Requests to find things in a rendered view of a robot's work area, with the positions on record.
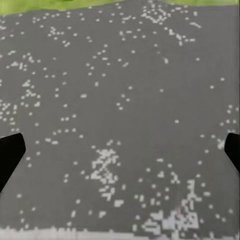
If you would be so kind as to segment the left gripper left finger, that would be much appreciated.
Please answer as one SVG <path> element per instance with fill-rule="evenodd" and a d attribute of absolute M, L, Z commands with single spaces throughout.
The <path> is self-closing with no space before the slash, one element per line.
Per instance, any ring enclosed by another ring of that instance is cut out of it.
<path fill-rule="evenodd" d="M 26 152 L 21 133 L 0 138 L 0 193 Z"/>

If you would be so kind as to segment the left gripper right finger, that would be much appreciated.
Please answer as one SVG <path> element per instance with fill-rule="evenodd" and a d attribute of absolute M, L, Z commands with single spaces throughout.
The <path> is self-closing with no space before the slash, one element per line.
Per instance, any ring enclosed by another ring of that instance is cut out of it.
<path fill-rule="evenodd" d="M 224 151 L 240 172 L 240 134 L 229 133 L 225 142 Z"/>

